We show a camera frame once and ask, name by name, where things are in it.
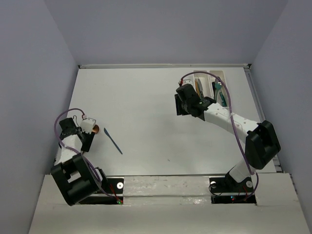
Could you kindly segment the orange plastic knife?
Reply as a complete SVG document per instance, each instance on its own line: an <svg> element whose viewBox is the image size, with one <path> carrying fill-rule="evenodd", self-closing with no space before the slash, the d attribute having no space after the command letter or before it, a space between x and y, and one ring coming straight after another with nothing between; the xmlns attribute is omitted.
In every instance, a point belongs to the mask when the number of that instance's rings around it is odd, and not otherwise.
<svg viewBox="0 0 312 234"><path fill-rule="evenodd" d="M195 89L196 89L197 94L200 95L200 88L199 88L197 79L195 79Z"/></svg>

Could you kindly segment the copper spoon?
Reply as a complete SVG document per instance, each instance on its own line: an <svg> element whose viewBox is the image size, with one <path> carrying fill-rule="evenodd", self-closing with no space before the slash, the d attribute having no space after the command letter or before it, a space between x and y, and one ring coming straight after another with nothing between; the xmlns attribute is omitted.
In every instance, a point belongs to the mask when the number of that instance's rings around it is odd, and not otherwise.
<svg viewBox="0 0 312 234"><path fill-rule="evenodd" d="M100 127L96 124L93 129L92 129L92 132L95 133L95 134L98 134L100 132Z"/></svg>

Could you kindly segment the steel spoon green handle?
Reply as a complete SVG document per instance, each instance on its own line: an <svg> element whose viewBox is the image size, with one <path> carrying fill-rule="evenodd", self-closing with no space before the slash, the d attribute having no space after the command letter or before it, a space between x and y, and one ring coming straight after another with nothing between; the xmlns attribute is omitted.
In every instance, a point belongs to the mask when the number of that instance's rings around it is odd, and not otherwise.
<svg viewBox="0 0 312 234"><path fill-rule="evenodd" d="M217 101L218 96L219 96L219 92L222 89L222 83L216 78L214 81L214 99Z"/></svg>

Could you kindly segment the teal plastic spoon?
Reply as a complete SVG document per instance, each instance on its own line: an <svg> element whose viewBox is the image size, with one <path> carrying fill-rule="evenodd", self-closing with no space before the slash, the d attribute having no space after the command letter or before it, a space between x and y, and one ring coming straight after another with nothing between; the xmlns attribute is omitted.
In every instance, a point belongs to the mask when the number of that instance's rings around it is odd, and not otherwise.
<svg viewBox="0 0 312 234"><path fill-rule="evenodd" d="M225 97L224 97L222 92L219 92L218 98L220 99L222 107L227 107L227 102L226 102L226 99L225 99Z"/></svg>

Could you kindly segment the steel knife dark handle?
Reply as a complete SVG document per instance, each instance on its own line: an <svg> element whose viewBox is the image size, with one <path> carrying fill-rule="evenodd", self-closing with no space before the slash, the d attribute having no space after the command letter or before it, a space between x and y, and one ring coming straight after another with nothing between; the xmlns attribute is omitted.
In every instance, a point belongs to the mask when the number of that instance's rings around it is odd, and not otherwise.
<svg viewBox="0 0 312 234"><path fill-rule="evenodd" d="M197 79L197 83L198 83L199 93L200 93L201 97L204 98L203 88L202 88L202 83L201 83L200 78Z"/></svg>

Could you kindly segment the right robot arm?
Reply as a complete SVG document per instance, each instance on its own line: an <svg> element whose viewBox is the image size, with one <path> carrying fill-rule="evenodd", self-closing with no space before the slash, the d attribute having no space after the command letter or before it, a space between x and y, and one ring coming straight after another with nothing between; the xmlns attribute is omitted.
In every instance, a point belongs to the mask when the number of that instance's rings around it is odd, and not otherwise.
<svg viewBox="0 0 312 234"><path fill-rule="evenodd" d="M256 122L222 107L210 97L200 98L192 85L186 84L176 90L177 115L191 115L212 123L233 134L238 143L243 142L243 159L225 175L224 185L236 191L242 182L257 170L262 170L281 150L273 125L265 120Z"/></svg>

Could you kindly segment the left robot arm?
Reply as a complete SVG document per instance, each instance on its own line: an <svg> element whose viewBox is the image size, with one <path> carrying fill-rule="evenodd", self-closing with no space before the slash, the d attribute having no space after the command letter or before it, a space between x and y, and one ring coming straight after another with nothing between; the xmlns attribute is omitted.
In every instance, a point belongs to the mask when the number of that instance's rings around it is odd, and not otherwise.
<svg viewBox="0 0 312 234"><path fill-rule="evenodd" d="M66 203L73 206L108 187L103 170L95 168L83 155L90 150L99 127L93 118L82 120L80 125L76 125L73 118L66 118L59 125L60 155L51 168L51 175Z"/></svg>

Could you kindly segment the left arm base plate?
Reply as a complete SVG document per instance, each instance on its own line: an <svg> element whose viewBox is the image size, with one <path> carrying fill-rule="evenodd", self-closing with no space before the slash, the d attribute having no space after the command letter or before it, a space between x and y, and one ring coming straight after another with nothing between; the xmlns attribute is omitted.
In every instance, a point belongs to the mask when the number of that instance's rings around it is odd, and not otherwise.
<svg viewBox="0 0 312 234"><path fill-rule="evenodd" d="M103 186L105 191L98 191L95 194L85 198L80 205L122 205L123 204L123 189L124 177L109 176L108 185Z"/></svg>

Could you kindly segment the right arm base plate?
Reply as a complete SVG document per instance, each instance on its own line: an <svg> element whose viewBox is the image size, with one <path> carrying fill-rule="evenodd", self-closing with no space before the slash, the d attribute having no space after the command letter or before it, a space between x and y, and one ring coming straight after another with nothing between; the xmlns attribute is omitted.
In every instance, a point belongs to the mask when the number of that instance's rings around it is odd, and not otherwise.
<svg viewBox="0 0 312 234"><path fill-rule="evenodd" d="M212 204L256 204L252 179L250 177L239 183L238 186L225 184L225 177L209 178L209 192Z"/></svg>

